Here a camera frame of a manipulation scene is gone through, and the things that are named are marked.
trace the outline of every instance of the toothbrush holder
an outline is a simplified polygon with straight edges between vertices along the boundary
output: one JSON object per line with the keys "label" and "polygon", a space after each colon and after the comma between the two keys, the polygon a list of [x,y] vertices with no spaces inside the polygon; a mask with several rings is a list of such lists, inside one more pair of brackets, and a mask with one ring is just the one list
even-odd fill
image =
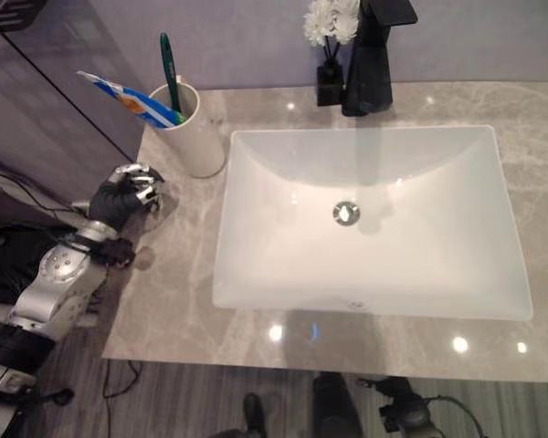
{"label": "toothbrush holder", "polygon": [[[206,116],[196,89],[177,80],[181,112],[186,120],[172,128],[153,128],[160,138],[178,155],[184,170],[195,178],[207,178],[218,173],[226,161],[223,144],[216,127]],[[152,92],[151,98],[170,108],[168,86]]]}

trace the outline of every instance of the green toothbrush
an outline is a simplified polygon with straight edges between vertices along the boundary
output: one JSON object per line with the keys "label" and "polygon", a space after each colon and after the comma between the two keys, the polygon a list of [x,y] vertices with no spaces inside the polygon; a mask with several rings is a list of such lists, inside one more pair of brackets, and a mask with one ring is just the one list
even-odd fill
{"label": "green toothbrush", "polygon": [[164,76],[168,84],[168,91],[171,95],[171,106],[173,110],[181,112],[179,103],[179,91],[176,86],[176,74],[174,73],[173,51],[168,36],[162,32],[161,34],[161,55],[163,56]]}

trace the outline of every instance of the marble countertop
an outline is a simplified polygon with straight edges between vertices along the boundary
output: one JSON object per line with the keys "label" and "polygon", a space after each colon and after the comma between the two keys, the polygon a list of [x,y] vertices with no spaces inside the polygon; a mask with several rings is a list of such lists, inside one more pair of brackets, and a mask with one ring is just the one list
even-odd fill
{"label": "marble countertop", "polygon": [[[548,381],[548,83],[398,83],[389,111],[357,120],[343,117],[339,107],[318,108],[311,87],[201,95],[227,145],[233,130],[493,126],[532,288],[533,319],[215,308],[211,286],[226,171],[205,180],[185,177],[174,153],[147,129],[139,160],[166,178],[167,196],[163,209],[142,224],[104,357]],[[467,351],[454,350],[456,337],[468,342]]]}

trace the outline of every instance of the sink basin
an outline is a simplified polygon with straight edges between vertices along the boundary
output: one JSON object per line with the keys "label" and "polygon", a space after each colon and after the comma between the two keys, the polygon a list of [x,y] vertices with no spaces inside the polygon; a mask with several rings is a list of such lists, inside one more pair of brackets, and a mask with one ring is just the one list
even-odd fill
{"label": "sink basin", "polygon": [[213,299],[531,318],[493,128],[234,132]]}

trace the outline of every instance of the floor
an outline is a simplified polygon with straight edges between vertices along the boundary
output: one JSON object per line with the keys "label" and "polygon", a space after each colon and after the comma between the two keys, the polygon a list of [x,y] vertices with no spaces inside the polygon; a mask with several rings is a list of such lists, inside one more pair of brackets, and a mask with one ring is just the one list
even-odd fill
{"label": "floor", "polygon": [[[105,360],[90,347],[93,328],[76,328],[59,344],[41,369],[44,393],[70,387],[76,392],[70,405],[43,407],[26,424],[23,436],[105,437],[106,416],[100,396]],[[111,388],[131,379],[127,362],[111,362]],[[265,404],[271,438],[307,438],[314,372],[304,370],[244,369],[194,364],[143,364],[142,377],[132,390],[111,401],[112,437],[205,438],[242,427],[241,402],[248,391]],[[387,434],[378,408],[387,399],[355,386],[345,374],[360,413],[366,438]],[[548,438],[548,384],[411,380],[423,396],[452,395],[464,401],[480,420],[489,438]],[[441,402],[431,405],[435,424],[448,438],[477,436],[467,417]]]}

